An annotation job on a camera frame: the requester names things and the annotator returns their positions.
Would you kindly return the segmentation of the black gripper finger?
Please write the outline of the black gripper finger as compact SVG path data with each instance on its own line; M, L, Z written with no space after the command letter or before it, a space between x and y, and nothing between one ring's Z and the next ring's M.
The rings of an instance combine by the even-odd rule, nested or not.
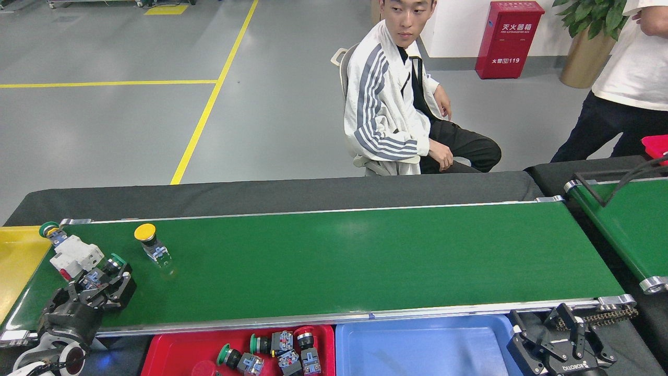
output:
M563 353L550 343L548 336L528 332L516 310L510 311L509 319L513 324L513 335L507 348L523 374L546 374L549 358L563 359Z
M614 353L606 347L595 328L616 322L618 322L618 313L616 312L581 317L575 315L566 304L559 304L549 313L547 318L548 327L569 332L569 339L565 347L562 347L561 352L566 353L566 358L574 357L577 359L582 359L585 351L592 354Z
M103 306L102 282L96 273L80 273L77 280L70 281L53 295L53 305L58 307L69 301L81 302L89 307Z
M130 264L105 263L102 266L100 286L96 293L96 307L113 310L124 309L136 290Z

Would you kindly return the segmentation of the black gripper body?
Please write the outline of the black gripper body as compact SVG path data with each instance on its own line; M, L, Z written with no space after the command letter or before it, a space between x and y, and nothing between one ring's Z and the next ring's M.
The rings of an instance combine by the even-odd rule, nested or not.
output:
M547 353L547 371L551 375L607 375L605 369L615 364L615 354L584 352L582 359L563 359Z
M51 302L41 310L40 342L76 341L81 347L89 348L102 324L102 317L101 304L89 305L73 300L60 305Z

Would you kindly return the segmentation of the seated person's right hand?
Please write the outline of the seated person's right hand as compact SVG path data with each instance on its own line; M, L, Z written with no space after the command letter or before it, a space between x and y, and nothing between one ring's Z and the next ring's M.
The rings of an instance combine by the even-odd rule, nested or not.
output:
M439 172L445 172L454 164L454 156L451 152L451 149L434 139L429 138L428 141L428 156L437 162L439 166Z

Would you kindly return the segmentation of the seated person's left hand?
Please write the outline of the seated person's left hand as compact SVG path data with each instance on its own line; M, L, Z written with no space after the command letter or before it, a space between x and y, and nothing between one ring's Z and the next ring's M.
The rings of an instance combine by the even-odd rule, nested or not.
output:
M448 119L449 121L451 121L452 119L451 100L449 99L448 94L446 93L441 84L439 84L436 87L436 90L434 90L433 95L434 99L436 100L436 104L441 116L444 119Z

